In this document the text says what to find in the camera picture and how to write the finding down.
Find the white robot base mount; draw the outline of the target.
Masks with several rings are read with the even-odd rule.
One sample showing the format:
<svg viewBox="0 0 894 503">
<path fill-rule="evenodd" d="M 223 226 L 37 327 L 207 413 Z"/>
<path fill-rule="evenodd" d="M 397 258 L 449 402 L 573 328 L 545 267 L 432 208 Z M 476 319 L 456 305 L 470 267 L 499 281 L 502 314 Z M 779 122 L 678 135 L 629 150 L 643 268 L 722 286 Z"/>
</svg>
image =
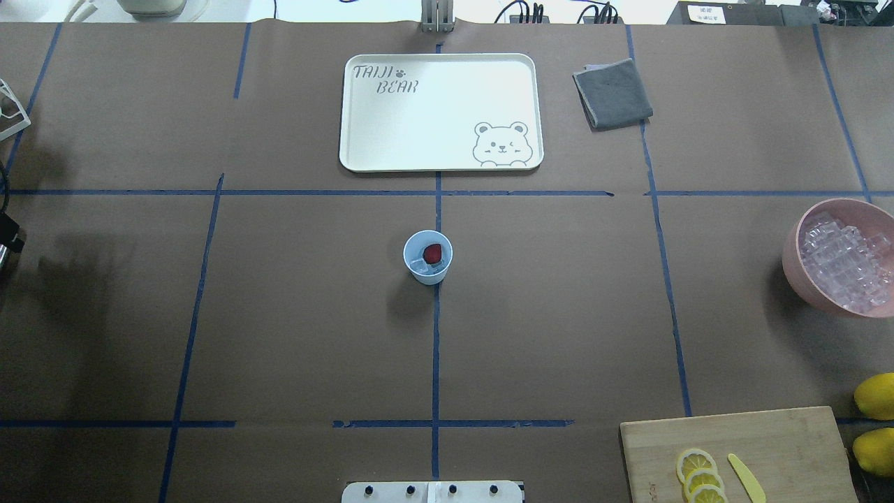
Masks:
<svg viewBox="0 0 894 503">
<path fill-rule="evenodd" d="M 342 502 L 525 502 L 523 483 L 479 481 L 356 481 Z"/>
</svg>

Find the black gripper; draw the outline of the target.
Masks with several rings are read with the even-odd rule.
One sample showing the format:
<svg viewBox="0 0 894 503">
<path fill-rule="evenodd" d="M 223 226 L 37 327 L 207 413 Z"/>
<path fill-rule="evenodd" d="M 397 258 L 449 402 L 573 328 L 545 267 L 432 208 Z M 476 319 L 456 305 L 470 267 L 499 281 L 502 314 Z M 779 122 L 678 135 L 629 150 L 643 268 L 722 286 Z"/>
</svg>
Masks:
<svg viewBox="0 0 894 503">
<path fill-rule="evenodd" d="M 25 246 L 26 235 L 22 227 L 7 214 L 1 212 L 1 245 L 12 254 L 21 254 Z"/>
</svg>

